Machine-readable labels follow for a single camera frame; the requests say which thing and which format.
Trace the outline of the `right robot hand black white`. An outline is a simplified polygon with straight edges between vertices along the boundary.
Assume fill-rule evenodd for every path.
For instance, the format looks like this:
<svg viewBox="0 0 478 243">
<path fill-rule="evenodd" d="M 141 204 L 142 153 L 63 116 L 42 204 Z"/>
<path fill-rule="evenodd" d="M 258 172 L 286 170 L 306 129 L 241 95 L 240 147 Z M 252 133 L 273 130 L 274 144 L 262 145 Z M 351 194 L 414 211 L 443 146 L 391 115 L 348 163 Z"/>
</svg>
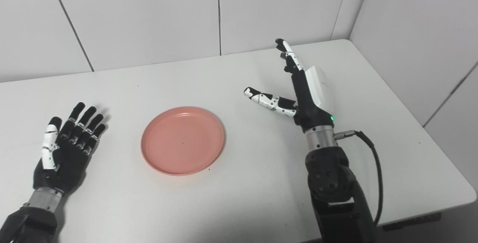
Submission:
<svg viewBox="0 0 478 243">
<path fill-rule="evenodd" d="M 304 69 L 292 47 L 282 38 L 275 40 L 280 57 L 285 60 L 284 71 L 291 74 L 292 86 L 297 100 L 290 100 L 269 93 L 247 87 L 244 95 L 254 103 L 277 114 L 292 118 L 302 131 L 317 128 L 318 126 L 334 127 L 334 118 L 331 109 L 325 102 L 323 87 L 314 67 Z"/>
</svg>

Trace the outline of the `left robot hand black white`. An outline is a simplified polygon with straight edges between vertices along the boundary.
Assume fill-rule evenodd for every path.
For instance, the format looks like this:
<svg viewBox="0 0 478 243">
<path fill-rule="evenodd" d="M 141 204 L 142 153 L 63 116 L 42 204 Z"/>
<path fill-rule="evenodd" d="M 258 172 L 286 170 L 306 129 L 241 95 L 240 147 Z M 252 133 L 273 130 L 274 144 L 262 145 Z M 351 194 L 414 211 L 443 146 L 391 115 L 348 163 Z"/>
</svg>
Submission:
<svg viewBox="0 0 478 243">
<path fill-rule="evenodd" d="M 67 196 L 82 184 L 99 138 L 104 115 L 79 102 L 65 122 L 52 117 L 43 135 L 41 158 L 34 170 L 34 190 L 48 188 Z"/>
</svg>

